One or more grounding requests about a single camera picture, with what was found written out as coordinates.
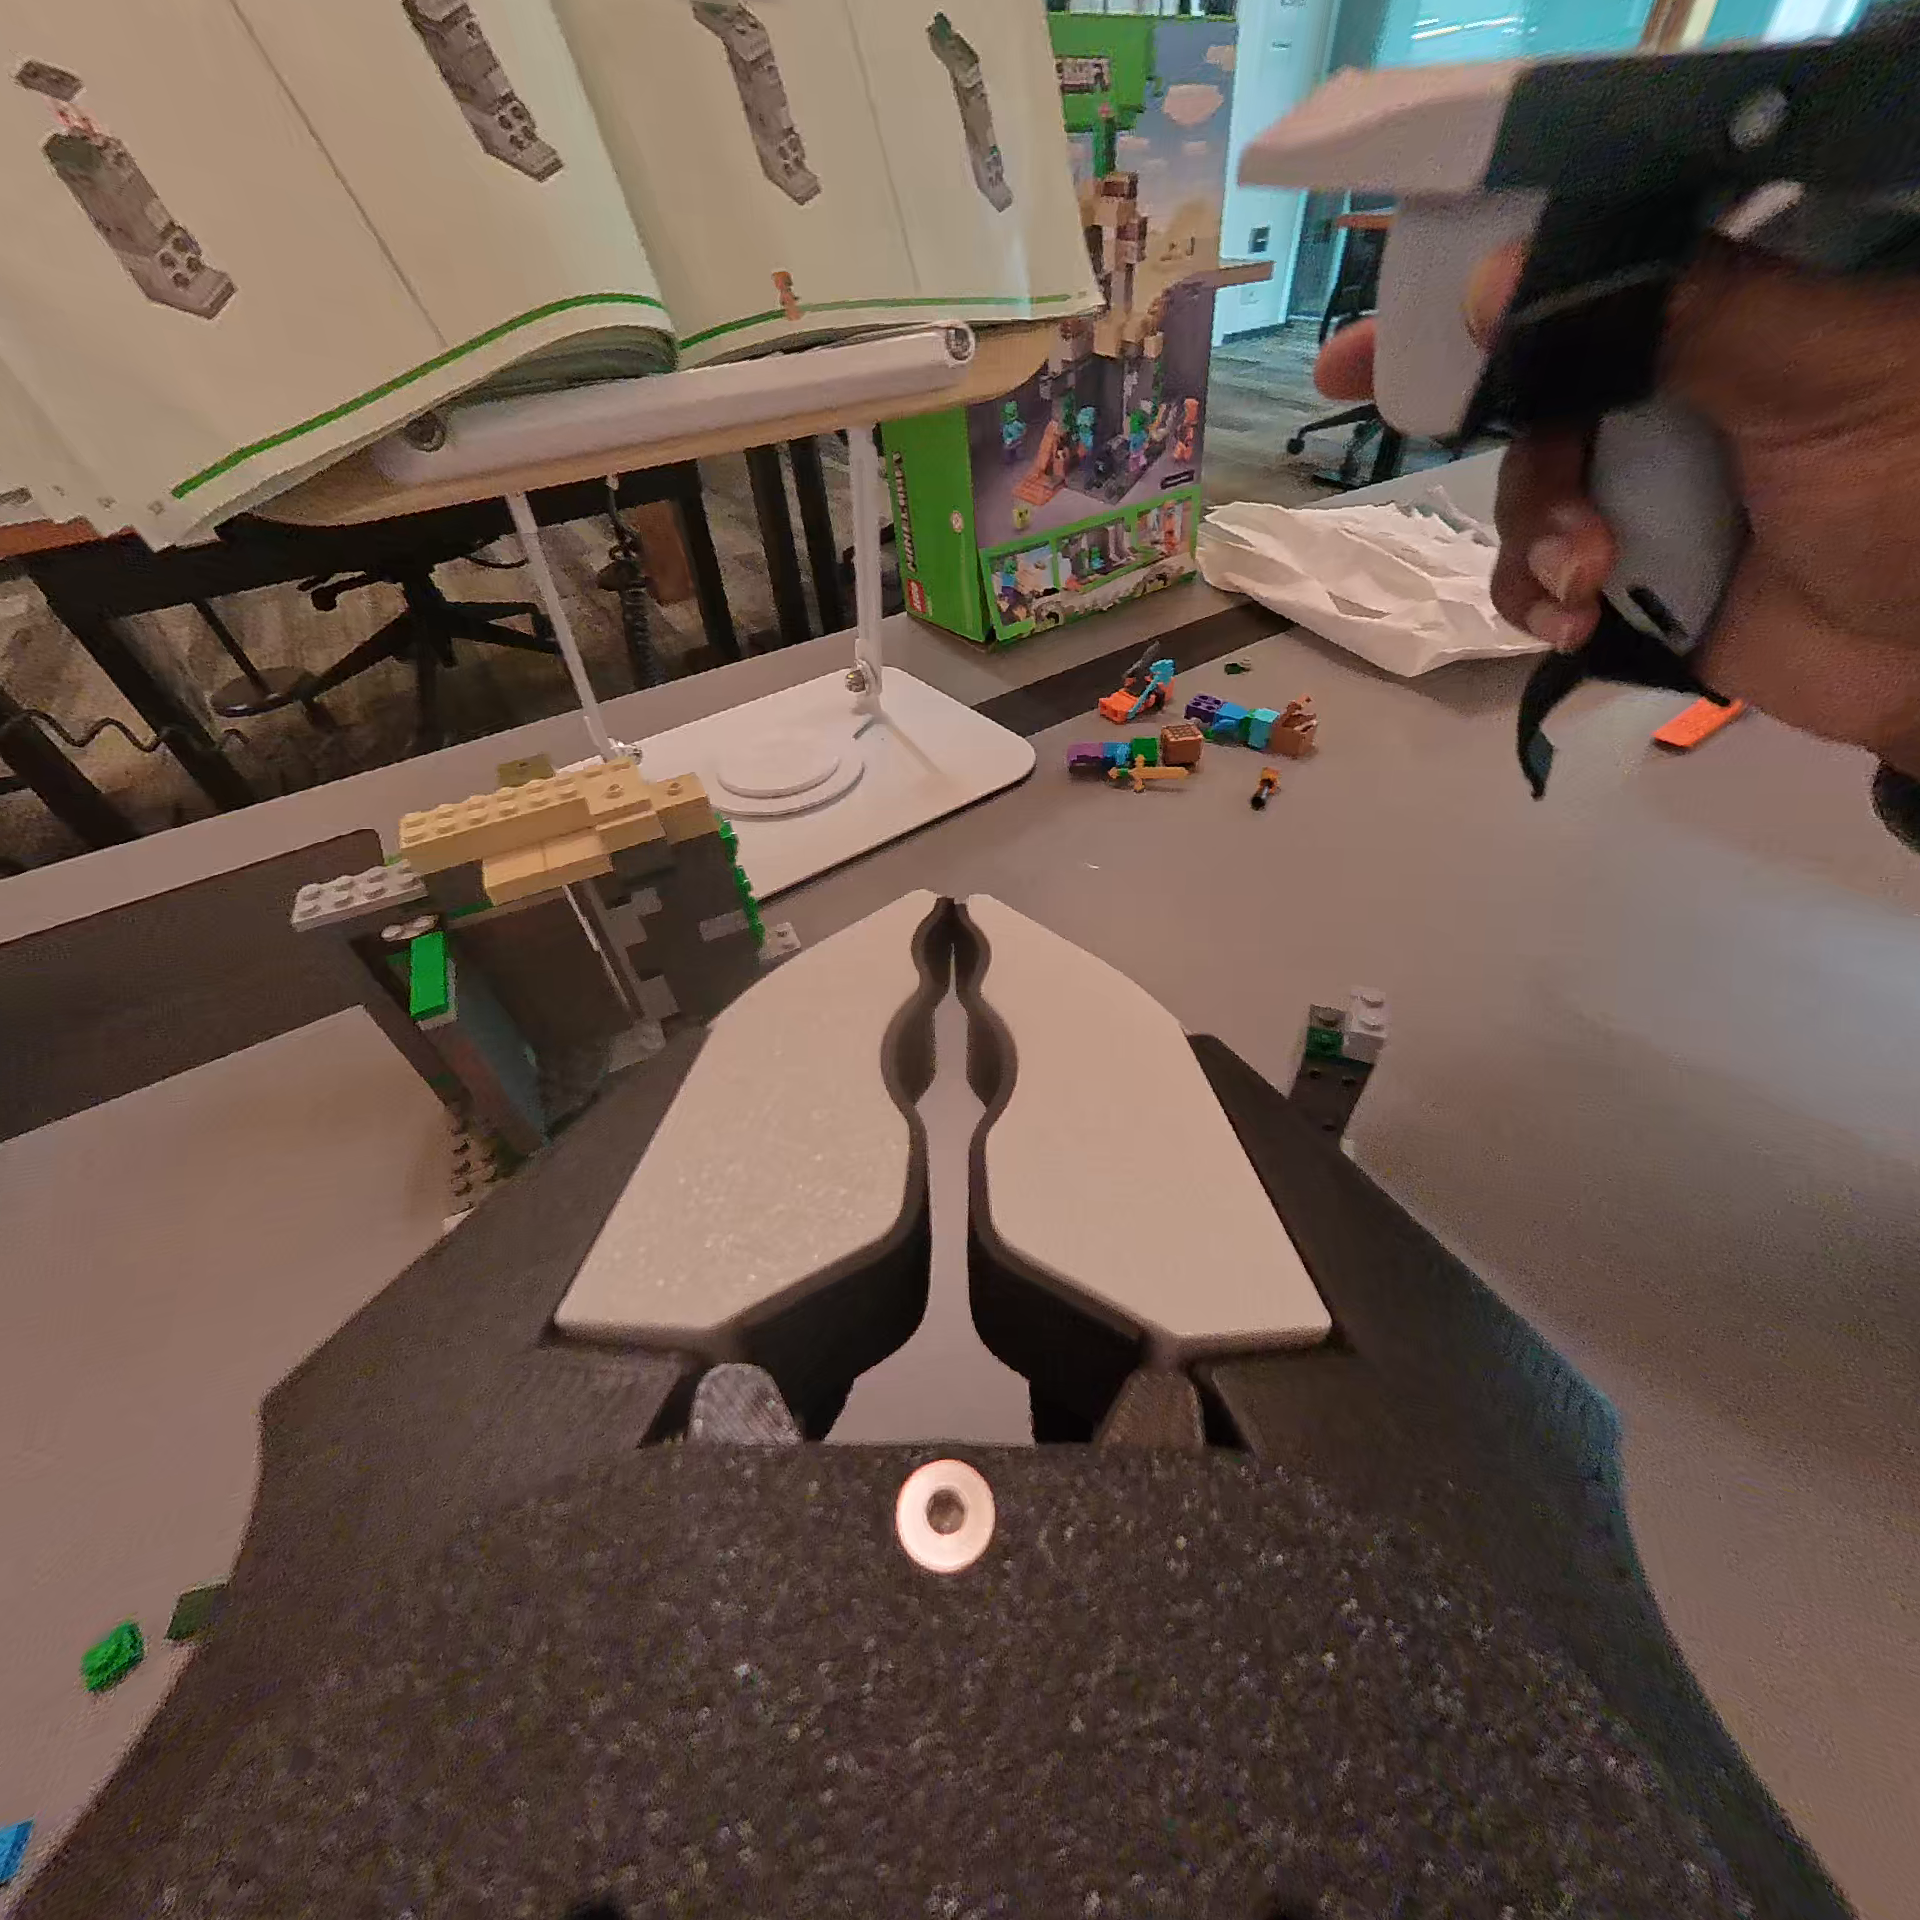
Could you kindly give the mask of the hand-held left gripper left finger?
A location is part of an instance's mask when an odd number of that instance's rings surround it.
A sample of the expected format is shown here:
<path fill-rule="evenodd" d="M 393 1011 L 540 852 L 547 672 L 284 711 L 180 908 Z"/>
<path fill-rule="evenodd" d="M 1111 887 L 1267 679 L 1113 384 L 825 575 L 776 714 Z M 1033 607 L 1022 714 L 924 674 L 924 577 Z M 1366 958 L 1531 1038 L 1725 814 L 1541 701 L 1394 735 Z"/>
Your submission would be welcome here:
<path fill-rule="evenodd" d="M 557 1331 L 767 1370 L 809 1439 L 929 1308 L 920 1104 L 949 902 L 906 894 L 743 991 L 641 1151 Z"/>

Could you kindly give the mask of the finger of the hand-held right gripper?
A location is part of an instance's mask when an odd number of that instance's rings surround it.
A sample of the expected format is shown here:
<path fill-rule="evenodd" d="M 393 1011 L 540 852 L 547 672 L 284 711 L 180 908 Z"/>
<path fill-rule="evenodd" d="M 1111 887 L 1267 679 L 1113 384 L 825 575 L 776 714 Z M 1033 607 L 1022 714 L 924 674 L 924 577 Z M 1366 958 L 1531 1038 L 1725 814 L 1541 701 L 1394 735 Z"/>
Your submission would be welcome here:
<path fill-rule="evenodd" d="M 1470 196 L 1526 64 L 1342 71 L 1257 132 L 1236 167 L 1247 189 Z"/>

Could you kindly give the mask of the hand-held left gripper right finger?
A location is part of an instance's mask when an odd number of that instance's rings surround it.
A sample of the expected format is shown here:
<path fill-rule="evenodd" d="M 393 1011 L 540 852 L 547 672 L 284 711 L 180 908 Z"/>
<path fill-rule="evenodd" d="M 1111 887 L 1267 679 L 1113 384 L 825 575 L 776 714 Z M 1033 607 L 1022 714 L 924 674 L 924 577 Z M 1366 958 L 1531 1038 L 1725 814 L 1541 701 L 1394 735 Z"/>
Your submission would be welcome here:
<path fill-rule="evenodd" d="M 1331 1308 L 1156 994 L 974 894 L 956 904 L 956 999 L 982 1104 L 972 1315 L 1053 1421 L 1098 1425 L 1142 1370 L 1331 1339 Z"/>

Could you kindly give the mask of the grey brick pillar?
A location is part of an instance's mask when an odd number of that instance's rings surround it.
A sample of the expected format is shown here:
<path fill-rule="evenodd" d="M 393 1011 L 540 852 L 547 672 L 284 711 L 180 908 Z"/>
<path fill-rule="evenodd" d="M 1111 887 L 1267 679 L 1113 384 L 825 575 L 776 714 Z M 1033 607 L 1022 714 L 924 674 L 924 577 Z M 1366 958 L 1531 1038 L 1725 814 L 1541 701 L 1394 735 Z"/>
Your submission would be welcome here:
<path fill-rule="evenodd" d="M 1305 1010 L 1291 1106 L 1329 1141 L 1342 1141 L 1388 1045 L 1388 999 L 1350 989 Z"/>

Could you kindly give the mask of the person's right hand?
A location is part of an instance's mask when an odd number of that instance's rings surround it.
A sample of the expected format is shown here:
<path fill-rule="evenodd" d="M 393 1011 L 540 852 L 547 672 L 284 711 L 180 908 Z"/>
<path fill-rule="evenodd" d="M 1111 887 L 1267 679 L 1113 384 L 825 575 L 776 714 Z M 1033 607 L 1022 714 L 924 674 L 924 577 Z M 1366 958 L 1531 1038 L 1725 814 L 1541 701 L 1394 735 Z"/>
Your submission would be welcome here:
<path fill-rule="evenodd" d="M 1665 308 L 1662 394 L 1731 456 L 1747 548 L 1699 674 L 1785 728 L 1916 779 L 1916 275 L 1824 275 L 1711 245 Z M 1613 534 L 1586 442 L 1507 450 L 1492 605 L 1572 650 Z"/>

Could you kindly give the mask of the black office chair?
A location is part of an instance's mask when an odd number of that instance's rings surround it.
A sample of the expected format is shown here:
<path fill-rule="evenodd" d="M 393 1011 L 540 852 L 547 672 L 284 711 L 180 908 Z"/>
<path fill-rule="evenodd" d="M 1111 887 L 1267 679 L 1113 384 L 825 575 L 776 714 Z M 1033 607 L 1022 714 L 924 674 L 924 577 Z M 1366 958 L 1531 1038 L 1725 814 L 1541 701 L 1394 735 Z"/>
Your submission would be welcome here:
<path fill-rule="evenodd" d="M 1318 344 L 1378 312 L 1386 239 L 1390 238 L 1390 225 L 1394 212 L 1342 212 L 1331 218 L 1339 247 L 1329 303 L 1318 319 Z M 1288 435 L 1285 452 L 1291 459 L 1305 459 L 1315 435 L 1337 432 L 1342 432 L 1346 442 L 1339 459 L 1318 472 L 1323 485 L 1356 489 L 1388 485 L 1403 472 L 1409 437 L 1386 424 L 1371 400 L 1299 424 Z"/>
<path fill-rule="evenodd" d="M 324 572 L 300 577 L 297 588 L 316 611 L 336 611 L 342 599 L 365 588 L 393 588 L 401 611 L 372 631 L 361 643 L 342 653 L 324 672 L 256 665 L 239 638 L 226 627 L 209 599 L 190 599 L 202 627 L 236 665 L 236 679 L 209 697 L 209 711 L 222 721 L 251 722 L 277 711 L 300 711 L 314 729 L 336 729 L 326 697 L 384 665 L 406 665 L 415 674 L 415 747 L 438 747 L 442 729 L 442 674 L 460 665 L 456 648 L 507 650 L 528 656 L 559 656 L 559 640 L 549 614 L 533 602 L 463 602 L 438 584 L 447 558 L 401 558 L 365 572 Z"/>

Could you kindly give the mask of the grey baseplate brick building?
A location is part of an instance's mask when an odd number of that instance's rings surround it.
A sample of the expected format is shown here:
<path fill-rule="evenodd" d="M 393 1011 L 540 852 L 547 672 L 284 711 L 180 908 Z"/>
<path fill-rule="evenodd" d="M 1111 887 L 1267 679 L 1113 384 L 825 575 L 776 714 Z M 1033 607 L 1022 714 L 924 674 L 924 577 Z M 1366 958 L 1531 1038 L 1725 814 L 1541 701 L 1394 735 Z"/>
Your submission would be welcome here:
<path fill-rule="evenodd" d="M 456 1214 L 611 1076 L 800 953 L 710 786 L 633 747 L 514 763 L 495 791 L 402 814 L 393 857 L 300 887 L 289 930 L 396 1011 L 449 1111 Z"/>

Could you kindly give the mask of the colourful figure with yellow sword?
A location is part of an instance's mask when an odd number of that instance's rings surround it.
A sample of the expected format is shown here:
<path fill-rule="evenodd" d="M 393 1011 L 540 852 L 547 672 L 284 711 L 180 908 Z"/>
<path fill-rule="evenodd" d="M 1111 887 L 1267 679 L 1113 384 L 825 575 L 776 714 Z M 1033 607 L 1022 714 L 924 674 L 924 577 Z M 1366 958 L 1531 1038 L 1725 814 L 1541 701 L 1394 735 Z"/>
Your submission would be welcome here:
<path fill-rule="evenodd" d="M 1196 779 L 1199 766 L 1194 773 L 1161 770 L 1158 766 L 1158 737 L 1113 737 L 1113 740 L 1083 740 L 1067 747 L 1066 759 L 1067 779 L 1075 784 L 1098 784 L 1113 791 L 1143 793 L 1156 786 L 1180 786 Z"/>

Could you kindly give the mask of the green toy box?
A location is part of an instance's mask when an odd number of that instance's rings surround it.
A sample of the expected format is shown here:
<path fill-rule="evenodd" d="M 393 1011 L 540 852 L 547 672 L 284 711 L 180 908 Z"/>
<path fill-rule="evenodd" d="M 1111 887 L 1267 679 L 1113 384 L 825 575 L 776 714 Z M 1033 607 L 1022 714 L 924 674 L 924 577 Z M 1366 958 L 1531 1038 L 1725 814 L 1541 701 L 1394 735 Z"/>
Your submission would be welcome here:
<path fill-rule="evenodd" d="M 1222 258 L 1236 18 L 1047 20 L 1103 307 L 1004 396 L 889 422 L 900 602 L 1004 648 L 1185 580 Z"/>

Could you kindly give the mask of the pale green instruction book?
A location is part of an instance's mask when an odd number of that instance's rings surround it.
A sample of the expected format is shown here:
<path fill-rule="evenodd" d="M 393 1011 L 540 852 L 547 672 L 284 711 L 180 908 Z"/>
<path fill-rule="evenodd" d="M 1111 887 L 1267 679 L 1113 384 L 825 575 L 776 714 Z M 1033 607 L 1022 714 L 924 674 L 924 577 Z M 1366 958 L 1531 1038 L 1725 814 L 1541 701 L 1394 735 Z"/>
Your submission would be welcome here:
<path fill-rule="evenodd" d="M 460 396 L 1098 307 L 1041 3 L 2 3 L 8 517 L 175 545 Z"/>

